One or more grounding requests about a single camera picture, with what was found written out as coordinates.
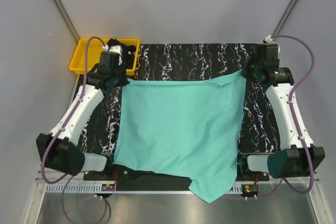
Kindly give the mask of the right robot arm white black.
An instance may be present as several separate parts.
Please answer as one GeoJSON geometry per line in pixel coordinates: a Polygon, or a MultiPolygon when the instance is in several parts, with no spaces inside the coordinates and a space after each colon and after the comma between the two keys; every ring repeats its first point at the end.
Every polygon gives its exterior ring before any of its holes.
{"type": "Polygon", "coordinates": [[[273,178],[307,177],[314,174],[325,158],[308,134],[294,92],[295,82],[287,67],[280,67],[277,44],[258,44],[242,76],[258,82],[275,115],[280,150],[273,154],[251,154],[238,167],[239,176],[250,180],[257,172],[273,178]]]}

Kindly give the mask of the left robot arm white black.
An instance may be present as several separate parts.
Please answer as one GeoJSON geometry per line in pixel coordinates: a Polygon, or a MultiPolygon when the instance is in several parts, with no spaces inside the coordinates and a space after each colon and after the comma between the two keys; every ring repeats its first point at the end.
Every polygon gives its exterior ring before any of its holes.
{"type": "Polygon", "coordinates": [[[41,133],[37,137],[42,173],[45,168],[72,176],[94,171],[103,180],[113,175],[113,167],[109,164],[111,159],[107,155],[84,153],[77,144],[87,120],[105,94],[128,83],[124,64],[94,65],[60,122],[48,134],[41,133]]]}

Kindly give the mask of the right small circuit board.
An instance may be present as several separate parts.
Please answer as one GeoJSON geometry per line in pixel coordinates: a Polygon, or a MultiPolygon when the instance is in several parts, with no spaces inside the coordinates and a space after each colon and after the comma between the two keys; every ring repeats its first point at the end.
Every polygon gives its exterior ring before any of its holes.
{"type": "Polygon", "coordinates": [[[242,195],[244,197],[253,197],[257,196],[259,193],[259,186],[257,184],[252,185],[242,185],[242,195]]]}

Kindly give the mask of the left small circuit board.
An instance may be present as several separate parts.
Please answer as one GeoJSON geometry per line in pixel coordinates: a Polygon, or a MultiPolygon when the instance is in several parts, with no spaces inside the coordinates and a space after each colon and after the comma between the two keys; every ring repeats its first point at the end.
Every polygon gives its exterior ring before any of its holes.
{"type": "Polygon", "coordinates": [[[102,184],[101,190],[102,191],[115,191],[115,184],[102,184]]]}

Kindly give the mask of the yellow plastic bin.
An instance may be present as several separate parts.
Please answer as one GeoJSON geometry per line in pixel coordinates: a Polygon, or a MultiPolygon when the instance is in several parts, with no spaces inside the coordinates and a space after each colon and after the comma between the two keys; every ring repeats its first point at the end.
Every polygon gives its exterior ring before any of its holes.
{"type": "MultiPolygon", "coordinates": [[[[89,38],[81,38],[77,44],[77,48],[69,65],[69,70],[75,74],[84,74],[85,70],[85,48],[89,38]]],[[[136,38],[117,38],[117,40],[127,46],[135,46],[134,60],[130,67],[127,68],[127,75],[135,75],[137,68],[137,59],[140,51],[140,40],[136,38]]],[[[99,62],[100,54],[103,51],[102,43],[93,39],[89,44],[88,49],[88,70],[90,70],[96,63],[99,62]]]]}

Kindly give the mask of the teal t shirt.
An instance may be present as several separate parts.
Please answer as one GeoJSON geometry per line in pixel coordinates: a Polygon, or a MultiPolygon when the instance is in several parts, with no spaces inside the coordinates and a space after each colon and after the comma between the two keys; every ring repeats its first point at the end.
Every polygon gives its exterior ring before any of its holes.
{"type": "Polygon", "coordinates": [[[122,89],[114,162],[186,177],[207,203],[237,177],[246,80],[240,72],[202,81],[135,81],[122,89]]]}

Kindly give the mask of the black t shirt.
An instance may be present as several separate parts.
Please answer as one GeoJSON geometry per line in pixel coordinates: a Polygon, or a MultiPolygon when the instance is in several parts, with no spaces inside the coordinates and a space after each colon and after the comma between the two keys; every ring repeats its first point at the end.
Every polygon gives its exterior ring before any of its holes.
{"type": "Polygon", "coordinates": [[[125,66],[128,76],[133,76],[136,70],[138,54],[140,50],[140,40],[133,38],[110,38],[106,44],[112,46],[120,45],[122,47],[122,55],[125,60],[125,66]]]}

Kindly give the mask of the black marble pattern mat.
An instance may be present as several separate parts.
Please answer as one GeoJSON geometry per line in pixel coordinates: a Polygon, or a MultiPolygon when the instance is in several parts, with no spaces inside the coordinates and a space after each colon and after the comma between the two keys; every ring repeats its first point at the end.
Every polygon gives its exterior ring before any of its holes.
{"type": "MultiPolygon", "coordinates": [[[[256,44],[141,44],[135,80],[200,81],[241,70],[256,44]]],[[[85,153],[113,153],[120,124],[121,89],[113,88],[98,104],[80,133],[85,153]]],[[[281,139],[273,106],[256,82],[246,82],[239,153],[275,153],[281,139]]]]}

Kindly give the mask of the small circuit board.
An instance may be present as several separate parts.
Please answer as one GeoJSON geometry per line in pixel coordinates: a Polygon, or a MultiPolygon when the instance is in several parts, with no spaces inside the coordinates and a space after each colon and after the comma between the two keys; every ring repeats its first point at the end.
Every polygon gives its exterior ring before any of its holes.
{"type": "Polygon", "coordinates": [[[115,191],[115,184],[102,184],[101,190],[102,191],[115,191]]]}
{"type": "Polygon", "coordinates": [[[257,184],[252,185],[242,185],[242,195],[244,197],[253,197],[257,196],[259,193],[259,186],[257,184]]]}

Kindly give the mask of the aluminium frame rail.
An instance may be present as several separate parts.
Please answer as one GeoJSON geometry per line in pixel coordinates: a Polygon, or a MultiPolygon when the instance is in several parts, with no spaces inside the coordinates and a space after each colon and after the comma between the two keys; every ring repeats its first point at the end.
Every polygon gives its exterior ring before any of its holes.
{"type": "Polygon", "coordinates": [[[163,184],[170,186],[176,185],[179,190],[188,187],[195,179],[214,179],[218,178],[221,182],[231,183],[234,180],[252,181],[255,178],[263,180],[266,176],[274,179],[286,179],[292,177],[307,177],[310,170],[307,162],[290,159],[286,162],[277,163],[272,157],[267,159],[261,156],[261,165],[248,168],[247,160],[239,165],[236,160],[232,162],[201,162],[197,160],[193,163],[167,163],[141,164],[131,168],[115,164],[112,158],[101,159],[98,161],[88,161],[84,163],[55,163],[50,169],[60,172],[62,175],[58,179],[48,179],[47,172],[38,172],[36,179],[49,184],[56,184],[64,179],[65,176],[77,176],[83,173],[85,181],[107,182],[116,180],[121,184],[144,182],[150,187],[154,184],[163,188],[163,184]]]}

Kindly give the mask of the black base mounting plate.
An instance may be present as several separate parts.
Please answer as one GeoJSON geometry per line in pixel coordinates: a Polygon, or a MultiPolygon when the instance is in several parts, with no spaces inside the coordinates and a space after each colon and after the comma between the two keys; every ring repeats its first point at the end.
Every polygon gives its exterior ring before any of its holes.
{"type": "MultiPolygon", "coordinates": [[[[242,194],[242,185],[251,185],[254,182],[267,182],[269,176],[262,172],[248,172],[247,154],[238,154],[237,178],[230,189],[230,194],[242,194]]],[[[109,176],[102,176],[98,172],[84,174],[85,181],[94,181],[102,184],[115,184],[115,192],[126,194],[191,194],[188,189],[191,180],[153,172],[134,171],[125,166],[113,165],[109,176]]]]}

